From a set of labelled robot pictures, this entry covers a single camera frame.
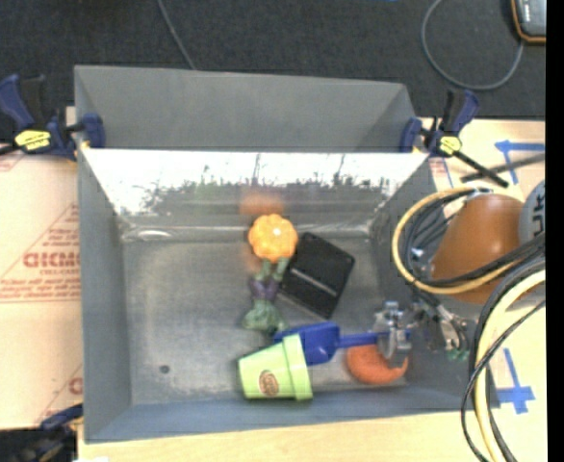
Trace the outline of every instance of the wire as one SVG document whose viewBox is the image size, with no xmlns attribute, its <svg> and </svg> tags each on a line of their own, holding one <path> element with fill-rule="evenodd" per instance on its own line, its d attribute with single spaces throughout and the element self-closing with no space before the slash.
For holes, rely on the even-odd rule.
<svg viewBox="0 0 564 462">
<path fill-rule="evenodd" d="M 534 270 L 530 275 L 525 276 L 503 295 L 500 294 L 500 290 L 492 293 L 493 296 L 499 296 L 499 298 L 493 307 L 491 306 L 491 303 L 485 307 L 491 309 L 489 317 L 479 336 L 475 358 L 482 358 L 485 355 L 485 351 L 489 349 L 491 337 L 493 337 L 494 333 L 501 328 L 501 324 L 504 321 L 508 307 L 519 299 L 520 296 L 524 295 L 538 284 L 545 282 L 545 280 L 545 269 Z M 479 422 L 481 434 L 483 435 L 485 444 L 492 457 L 495 460 L 505 460 L 503 459 L 501 450 L 499 449 L 500 443 L 496 440 L 493 430 L 491 429 L 488 402 L 487 397 L 485 396 L 486 388 L 486 375 L 482 373 L 478 376 L 474 387 L 474 411 Z"/>
<path fill-rule="evenodd" d="M 473 439 L 470 435 L 470 432 L 468 431 L 468 425 L 466 423 L 466 404 L 468 403 L 470 395 L 471 395 L 473 389 L 475 388 L 477 378 L 479 377 L 480 374 L 482 374 L 485 371 L 485 368 L 487 368 L 487 365 L 491 361 L 491 359 L 494 356 L 494 354 L 496 353 L 496 351 L 500 348 L 502 343 L 515 330 L 517 330 L 517 328 L 520 325 L 522 325 L 522 323 L 524 323 L 527 319 L 529 319 L 532 315 L 534 315 L 536 312 L 538 312 L 539 310 L 541 310 L 545 306 L 546 306 L 546 301 L 545 300 L 541 301 L 534 308 L 532 308 L 529 312 L 527 312 L 523 317 L 521 317 L 520 319 L 515 321 L 512 325 L 510 325 L 502 334 L 500 334 L 500 336 L 485 351 L 485 354 L 483 355 L 483 357 L 476 363 L 473 374 L 470 377 L 470 380 L 468 382 L 468 385 L 466 387 L 466 391 L 464 392 L 464 396 L 463 396 L 463 399 L 462 399 L 461 421 L 462 421 L 462 428 L 463 428 L 463 431 L 464 431 L 464 437 L 466 438 L 466 441 L 468 442 L 468 445 L 471 448 L 471 450 L 473 451 L 474 455 L 476 455 L 476 457 L 481 461 L 489 462 L 488 459 L 485 458 L 485 456 L 480 452 L 478 447 L 474 444 Z"/>
<path fill-rule="evenodd" d="M 465 280 L 465 279 L 456 279 L 455 284 L 450 286 L 434 286 L 428 282 L 424 282 L 420 280 L 420 278 L 415 275 L 411 270 L 409 270 L 404 263 L 402 262 L 400 255 L 399 255 L 399 247 L 400 247 L 400 239 L 402 236 L 402 232 L 405 229 L 405 226 L 409 223 L 412 217 L 414 217 L 417 213 L 423 210 L 425 207 L 430 207 L 435 201 L 438 200 L 446 200 L 447 202 L 451 202 L 457 198 L 462 196 L 469 195 L 471 193 L 481 193 L 481 189 L 475 188 L 468 188 L 468 187 L 458 187 L 454 189 L 449 189 L 442 192 L 435 192 L 423 200 L 417 202 L 414 206 L 412 206 L 399 220 L 399 223 L 394 230 L 394 234 L 392 237 L 392 257 L 394 259 L 394 263 L 397 267 L 399 273 L 406 279 L 409 283 L 411 283 L 416 288 L 433 294 L 445 294 L 445 295 L 455 295 L 459 293 L 464 293 L 469 290 L 473 290 L 483 284 L 486 284 L 493 279 L 496 279 L 500 275 L 504 274 L 508 270 L 513 269 L 516 265 L 521 263 L 521 260 L 515 259 L 511 261 L 498 260 L 498 265 L 493 265 L 490 267 L 489 271 L 485 271 L 481 273 L 476 278 Z"/>
<path fill-rule="evenodd" d="M 429 21 L 429 18 L 431 17 L 431 15 L 433 14 L 434 10 L 436 10 L 436 8 L 443 2 L 444 0 L 436 0 L 428 9 L 427 12 L 425 13 L 425 16 L 423 18 L 423 22 L 422 22 L 422 26 L 421 26 L 421 44 L 422 44 L 422 48 L 423 48 L 423 52 L 425 54 L 425 56 L 427 57 L 427 60 L 429 61 L 429 63 L 434 67 L 434 69 L 440 73 L 445 79 L 447 79 L 449 82 L 453 83 L 455 86 L 458 86 L 460 88 L 463 89 L 470 89 L 470 90 L 494 90 L 499 88 L 500 86 L 504 85 L 515 73 L 515 71 L 517 70 L 518 65 L 520 64 L 520 61 L 522 59 L 522 55 L 524 53 L 524 41 L 522 39 L 520 39 L 520 44 L 517 48 L 517 53 L 515 54 L 515 58 L 513 60 L 513 64 L 511 65 L 511 67 L 509 68 L 509 70 L 506 72 L 506 74 L 504 75 L 504 77 L 502 79 L 500 79 L 497 82 L 494 82 L 492 84 L 486 84 L 486 85 L 477 85 L 477 84 L 467 84 L 464 83 L 460 80 L 455 79 L 454 77 L 452 77 L 451 75 L 449 75 L 448 73 L 446 73 L 437 63 L 436 60 L 434 60 L 434 58 L 432 57 L 431 53 L 429 52 L 429 48 L 427 47 L 427 38 L 425 36 L 426 34 L 426 28 L 427 28 L 427 22 Z"/>
<path fill-rule="evenodd" d="M 173 37 L 173 40 L 175 41 L 175 44 L 177 44 L 179 51 L 184 56 L 184 60 L 186 60 L 188 66 L 192 70 L 197 70 L 196 66 L 192 62 L 192 59 L 190 58 L 190 55 L 188 54 L 188 51 L 186 50 L 186 47 L 184 46 L 184 43 L 179 38 L 179 36 L 177 36 L 175 27 L 173 26 L 173 23 L 171 22 L 170 17 L 168 16 L 167 7 L 165 6 L 165 3 L 163 2 L 163 0 L 156 0 L 156 3 L 158 4 L 158 9 L 160 10 L 160 13 L 163 15 L 165 23 L 167 24 L 168 30 L 170 31 L 170 34 Z"/>
</svg>

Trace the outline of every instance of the orange flower toy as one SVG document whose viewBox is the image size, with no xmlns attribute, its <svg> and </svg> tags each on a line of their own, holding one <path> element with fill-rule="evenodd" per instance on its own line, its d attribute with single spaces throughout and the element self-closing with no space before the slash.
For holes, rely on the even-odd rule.
<svg viewBox="0 0 564 462">
<path fill-rule="evenodd" d="M 249 281 L 253 305 L 242 325 L 247 329 L 273 334 L 288 327 L 273 301 L 284 271 L 295 254 L 299 237 L 288 219 L 270 214 L 259 216 L 254 221 L 247 239 L 262 265 Z"/>
</svg>

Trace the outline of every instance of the dark floor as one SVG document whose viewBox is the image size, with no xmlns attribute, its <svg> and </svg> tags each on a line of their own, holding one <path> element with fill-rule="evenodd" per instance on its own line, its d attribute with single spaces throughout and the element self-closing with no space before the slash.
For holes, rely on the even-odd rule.
<svg viewBox="0 0 564 462">
<path fill-rule="evenodd" d="M 0 80 L 43 73 L 50 110 L 72 101 L 75 64 L 192 62 L 202 70 L 401 82 L 419 116 L 440 115 L 453 87 L 428 62 L 420 39 L 436 0 L 163 1 L 190 61 L 156 0 L 0 0 Z M 470 86 L 504 77 L 519 44 L 508 0 L 445 0 L 426 38 L 440 67 Z M 503 86 L 477 87 L 479 116 L 545 119 L 546 58 L 546 46 L 527 45 Z M 12 131 L 0 112 L 0 139 Z M 0 436 L 0 461 L 27 443 L 22 436 Z"/>
</svg>

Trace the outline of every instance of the blue plastic shovel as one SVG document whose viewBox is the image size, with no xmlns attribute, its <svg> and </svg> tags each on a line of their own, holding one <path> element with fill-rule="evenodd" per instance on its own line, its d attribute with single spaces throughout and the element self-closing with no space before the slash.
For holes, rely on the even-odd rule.
<svg viewBox="0 0 564 462">
<path fill-rule="evenodd" d="M 376 344 L 378 337 L 382 335 L 375 332 L 364 332 L 342 336 L 337 323 L 325 321 L 278 332 L 273 336 L 273 342 L 279 343 L 285 336 L 292 334 L 299 335 L 308 366 L 326 363 L 340 348 Z"/>
</svg>

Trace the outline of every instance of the green cup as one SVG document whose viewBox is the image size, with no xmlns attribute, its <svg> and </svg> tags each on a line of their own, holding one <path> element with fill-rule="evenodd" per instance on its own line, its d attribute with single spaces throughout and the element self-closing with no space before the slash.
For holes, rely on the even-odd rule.
<svg viewBox="0 0 564 462">
<path fill-rule="evenodd" d="M 310 374 L 298 334 L 239 360 L 246 398 L 312 398 Z"/>
</svg>

